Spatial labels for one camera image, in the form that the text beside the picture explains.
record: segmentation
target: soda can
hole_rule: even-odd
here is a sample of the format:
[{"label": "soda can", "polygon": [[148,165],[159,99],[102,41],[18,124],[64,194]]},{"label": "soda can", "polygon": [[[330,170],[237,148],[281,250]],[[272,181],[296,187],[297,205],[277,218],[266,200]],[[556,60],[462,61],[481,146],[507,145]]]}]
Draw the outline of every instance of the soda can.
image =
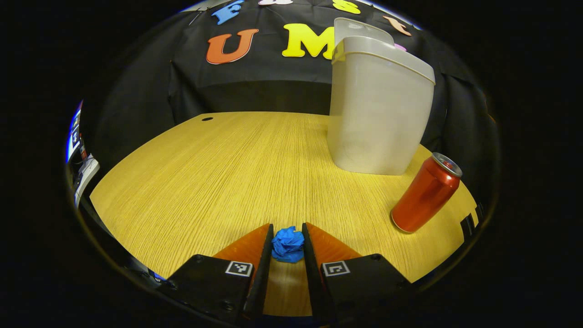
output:
[{"label": "soda can", "polygon": [[426,159],[407,191],[391,210],[391,219],[405,232],[426,224],[458,189],[462,170],[446,156],[434,152]]}]

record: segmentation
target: yellow table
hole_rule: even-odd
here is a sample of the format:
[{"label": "yellow table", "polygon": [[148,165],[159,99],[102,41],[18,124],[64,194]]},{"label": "yellow table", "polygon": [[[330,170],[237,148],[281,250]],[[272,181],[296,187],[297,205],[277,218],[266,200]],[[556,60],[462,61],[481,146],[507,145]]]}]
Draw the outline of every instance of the yellow table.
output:
[{"label": "yellow table", "polygon": [[[381,253],[410,282],[462,244],[459,223],[472,213],[477,224],[463,183],[416,233],[402,233],[389,218],[431,155],[425,147],[402,176],[347,172],[330,157],[327,124],[328,116],[314,114],[203,114],[136,149],[90,198],[117,240],[163,277],[265,223],[278,231],[310,222],[362,255]],[[264,313],[311,315],[303,260],[272,259]]]}]

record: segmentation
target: orange letter u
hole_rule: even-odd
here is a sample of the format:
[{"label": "orange letter u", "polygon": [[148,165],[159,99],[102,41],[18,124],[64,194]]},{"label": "orange letter u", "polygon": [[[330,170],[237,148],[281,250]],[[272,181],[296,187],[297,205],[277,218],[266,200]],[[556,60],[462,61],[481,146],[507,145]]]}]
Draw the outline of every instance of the orange letter u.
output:
[{"label": "orange letter u", "polygon": [[209,39],[209,49],[206,52],[206,61],[213,65],[219,65],[241,59],[247,54],[247,52],[249,52],[253,34],[257,32],[259,32],[258,29],[249,29],[237,33],[237,35],[241,37],[241,40],[239,40],[239,47],[230,54],[223,53],[224,43],[231,37],[230,34],[221,34],[212,37]]}]

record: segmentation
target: black bracket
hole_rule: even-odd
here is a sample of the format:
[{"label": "black bracket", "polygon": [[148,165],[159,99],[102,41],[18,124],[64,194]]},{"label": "black bracket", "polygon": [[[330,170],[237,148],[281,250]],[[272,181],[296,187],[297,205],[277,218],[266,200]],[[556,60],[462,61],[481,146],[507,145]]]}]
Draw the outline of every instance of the black bracket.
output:
[{"label": "black bracket", "polygon": [[158,290],[198,312],[236,324],[253,275],[253,264],[216,259],[197,254]]},{"label": "black bracket", "polygon": [[245,326],[263,315],[271,263],[273,225],[265,236],[259,267],[197,254],[158,290],[197,312],[222,322]]},{"label": "black bracket", "polygon": [[459,224],[462,227],[463,241],[468,242],[476,230],[476,227],[473,224],[472,213],[468,214],[467,217],[463,218],[463,220]]},{"label": "black bracket", "polygon": [[411,283],[380,254],[322,263],[333,327],[370,327],[413,295]]},{"label": "black bracket", "polygon": [[318,268],[306,224],[302,233],[312,315],[318,325],[378,326],[415,294],[415,287],[380,254]]}]

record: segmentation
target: black fabric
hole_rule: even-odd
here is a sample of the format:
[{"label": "black fabric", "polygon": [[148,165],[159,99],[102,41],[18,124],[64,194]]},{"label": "black fabric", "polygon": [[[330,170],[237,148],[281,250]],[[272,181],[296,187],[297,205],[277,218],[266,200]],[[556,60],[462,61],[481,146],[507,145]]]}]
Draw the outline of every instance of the black fabric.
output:
[{"label": "black fabric", "polygon": [[[434,68],[433,104],[421,144],[441,152],[463,170],[462,181],[477,202],[488,204],[495,188],[497,127],[474,74],[455,52],[430,32],[395,30],[379,9],[357,3],[361,14],[333,7],[332,0],[296,0],[289,5],[259,6],[245,1],[239,14],[217,25],[212,16],[228,2],[204,12],[185,12],[165,21],[121,57],[105,92],[87,97],[81,131],[103,174],[129,153],[169,128],[202,113],[218,111],[289,111],[328,114],[332,65],[322,53],[282,56],[289,23],[307,24],[316,34],[345,17],[379,27],[395,43]],[[207,62],[208,40],[231,34],[223,52],[238,47],[238,32],[259,29],[249,52],[237,61]]]},{"label": "black fabric", "polygon": [[193,17],[187,12],[165,20],[88,85],[79,124],[100,173],[175,125],[167,100],[168,65],[180,31]]}]

